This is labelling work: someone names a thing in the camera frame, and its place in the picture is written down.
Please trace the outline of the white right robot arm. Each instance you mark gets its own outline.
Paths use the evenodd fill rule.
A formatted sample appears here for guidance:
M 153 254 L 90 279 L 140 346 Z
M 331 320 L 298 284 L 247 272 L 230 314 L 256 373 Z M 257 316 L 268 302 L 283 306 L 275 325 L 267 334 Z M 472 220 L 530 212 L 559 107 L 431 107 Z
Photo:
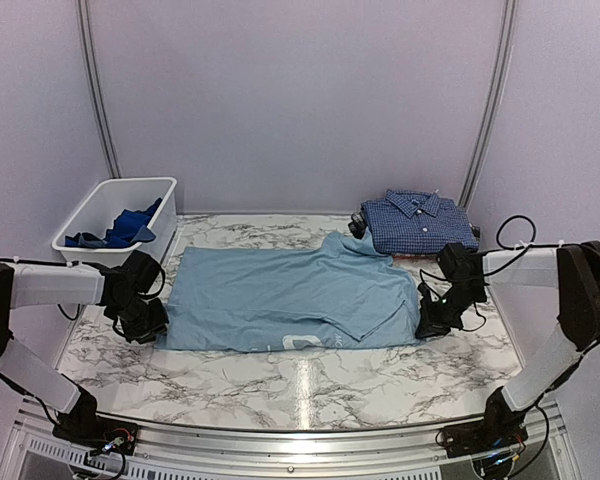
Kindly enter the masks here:
M 485 302 L 490 287 L 552 288 L 557 293 L 551 335 L 515 377 L 488 397 L 486 418 L 476 425 L 476 440 L 495 448 L 513 433 L 513 417 L 558 389 L 600 345 L 600 241 L 539 243 L 530 238 L 515 245 L 498 243 L 487 251 L 450 243 L 436 261 L 441 272 L 435 278 L 449 287 L 435 292 L 427 283 L 432 273 L 420 271 L 420 340 L 462 330 L 464 312 Z

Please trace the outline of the light blue garment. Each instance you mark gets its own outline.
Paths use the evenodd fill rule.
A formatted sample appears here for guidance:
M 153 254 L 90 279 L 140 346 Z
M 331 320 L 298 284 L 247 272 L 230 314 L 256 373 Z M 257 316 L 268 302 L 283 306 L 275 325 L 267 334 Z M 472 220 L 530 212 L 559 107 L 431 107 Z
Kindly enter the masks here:
M 375 349 L 416 343 L 414 280 L 372 238 L 317 249 L 185 250 L 166 307 L 172 351 Z

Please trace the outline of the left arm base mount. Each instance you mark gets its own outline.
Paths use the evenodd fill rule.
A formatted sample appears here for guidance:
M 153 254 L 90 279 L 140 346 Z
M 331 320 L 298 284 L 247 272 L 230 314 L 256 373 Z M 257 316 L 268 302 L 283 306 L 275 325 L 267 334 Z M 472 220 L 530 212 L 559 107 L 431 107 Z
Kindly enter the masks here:
M 80 396 L 68 413 L 56 415 L 53 435 L 57 438 L 97 449 L 132 455 L 139 427 L 137 424 L 103 417 L 97 413 L 97 400 L 82 387 Z

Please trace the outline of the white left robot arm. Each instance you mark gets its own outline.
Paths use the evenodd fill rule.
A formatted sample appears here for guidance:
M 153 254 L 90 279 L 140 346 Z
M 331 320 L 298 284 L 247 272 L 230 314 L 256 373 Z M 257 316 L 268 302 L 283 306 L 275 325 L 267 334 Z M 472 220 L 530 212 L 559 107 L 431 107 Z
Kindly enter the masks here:
M 0 378 L 55 410 L 57 424 L 82 443 L 99 444 L 107 430 L 95 397 L 51 364 L 68 331 L 61 310 L 98 307 L 123 340 L 150 343 L 167 328 L 165 283 L 163 267 L 142 252 L 114 267 L 0 258 Z

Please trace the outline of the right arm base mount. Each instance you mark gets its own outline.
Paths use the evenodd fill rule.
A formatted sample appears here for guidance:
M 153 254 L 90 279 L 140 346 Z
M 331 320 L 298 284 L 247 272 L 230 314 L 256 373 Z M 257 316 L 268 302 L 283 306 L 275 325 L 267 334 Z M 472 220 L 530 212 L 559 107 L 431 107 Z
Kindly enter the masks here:
M 529 409 L 512 410 L 502 390 L 499 387 L 487 398 L 481 420 L 448 425 L 438 432 L 435 441 L 449 458 L 501 449 L 528 439 L 523 423 Z

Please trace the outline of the blue checked shirt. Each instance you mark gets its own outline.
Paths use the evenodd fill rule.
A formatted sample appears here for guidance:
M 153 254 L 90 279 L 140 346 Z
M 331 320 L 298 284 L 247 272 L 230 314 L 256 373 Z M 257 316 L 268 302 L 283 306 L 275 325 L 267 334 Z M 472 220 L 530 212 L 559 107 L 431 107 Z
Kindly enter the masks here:
M 436 192 L 387 190 L 361 204 L 361 214 L 377 252 L 389 255 L 434 255 L 447 244 L 477 250 L 466 212 Z

